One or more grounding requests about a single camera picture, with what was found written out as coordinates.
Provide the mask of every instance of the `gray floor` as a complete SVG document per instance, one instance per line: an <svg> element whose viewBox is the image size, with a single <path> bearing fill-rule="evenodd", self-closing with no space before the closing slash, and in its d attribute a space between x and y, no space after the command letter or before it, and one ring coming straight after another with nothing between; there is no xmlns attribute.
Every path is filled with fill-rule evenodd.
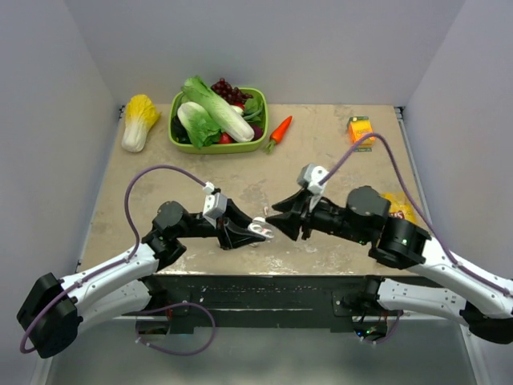
<svg viewBox="0 0 513 385"><path fill-rule="evenodd" d="M47 385L475 384L459 327L405 318L388 342L327 330L221 329L205 352L174 357L135 344L134 321L89 330L52 363ZM197 347L209 329L161 344Z"/></svg>

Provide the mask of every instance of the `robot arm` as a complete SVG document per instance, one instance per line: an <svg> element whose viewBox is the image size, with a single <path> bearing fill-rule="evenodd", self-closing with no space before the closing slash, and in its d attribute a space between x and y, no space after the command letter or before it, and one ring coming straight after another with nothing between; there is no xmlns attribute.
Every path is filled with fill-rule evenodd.
<svg viewBox="0 0 513 385"><path fill-rule="evenodd" d="M89 270L59 280L46 274L36 281L17 315L25 331L40 317L29 334L35 350L42 358L51 357L90 327L163 301L167 296L160 295L151 276L185 253L187 248L179 238L187 237L216 237L220 247L229 250L265 241L273 234L258 218L248 217L213 186L202 213L189 213L175 201L165 202L133 257L128 258L132 247ZM94 277L85 279L91 274ZM63 295L41 317L45 306L77 282L78 287Z"/></svg>
<svg viewBox="0 0 513 385"><path fill-rule="evenodd" d="M273 208L281 214L266 221L294 241L300 233L302 239L308 239L316 230L370 244L369 256L377 262L409 270L441 286L427 288L367 277L358 294L344 298L345 307L362 314L374 309L437 315L469 326L472 333L488 341L513 342L513 298L483 282L513 292L512 280L490 274L454 254L457 263L453 263L428 232L389 216L390 202L369 186L351 191L345 207L335 205L322 196L325 184L319 182L327 173L314 164L304 167L297 180L300 191L276 203ZM470 274L461 269L463 265Z"/></svg>

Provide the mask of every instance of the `small orange box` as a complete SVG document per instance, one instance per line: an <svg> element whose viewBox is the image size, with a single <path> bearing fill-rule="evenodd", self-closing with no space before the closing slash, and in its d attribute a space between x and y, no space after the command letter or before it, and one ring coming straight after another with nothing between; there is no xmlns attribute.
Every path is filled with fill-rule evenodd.
<svg viewBox="0 0 513 385"><path fill-rule="evenodd" d="M364 135L369 134L372 131L370 120L368 116L352 116L347 122L347 132L351 139L351 144L354 144L357 140L362 138ZM374 144L376 138L372 137L365 140L358 146L358 151L371 151L371 147Z"/></svg>

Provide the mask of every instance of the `green plastic basket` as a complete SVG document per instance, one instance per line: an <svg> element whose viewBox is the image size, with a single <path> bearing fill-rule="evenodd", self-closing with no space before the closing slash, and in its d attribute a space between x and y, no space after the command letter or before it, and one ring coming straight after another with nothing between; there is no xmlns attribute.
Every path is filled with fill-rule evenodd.
<svg viewBox="0 0 513 385"><path fill-rule="evenodd" d="M171 105L171 111L169 112L169 121L168 121L168 135L169 140L173 143L179 151L186 152L187 154L235 154L237 152L251 152L257 150L262 142L265 140L267 136L267 130L269 125L269 114L267 111L267 101L265 100L264 94L258 91L256 88L246 88L241 87L241 91L245 94L253 95L253 98L256 100L261 100L264 103L264 108L262 108L262 113L260 114L261 121L258 125L262 128L264 135L259 140L255 140L253 142L244 142L244 143L230 143L230 144L212 144L211 146L196 148L192 144L182 144L176 141L176 138L173 137L171 130L171 120L175 117L176 112L178 111L178 107L180 106L182 92L180 92L177 96L175 96L173 100L173 104Z"/></svg>

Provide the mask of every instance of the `red tomato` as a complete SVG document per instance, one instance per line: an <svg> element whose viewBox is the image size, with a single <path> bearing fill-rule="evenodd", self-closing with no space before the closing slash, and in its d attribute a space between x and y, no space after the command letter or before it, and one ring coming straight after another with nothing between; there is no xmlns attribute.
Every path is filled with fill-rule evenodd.
<svg viewBox="0 0 513 385"><path fill-rule="evenodd" d="M229 143L233 143L233 139L230 135L228 135L226 132L223 132L221 134L221 139L219 140L219 142L217 142L217 144L229 144Z"/></svg>

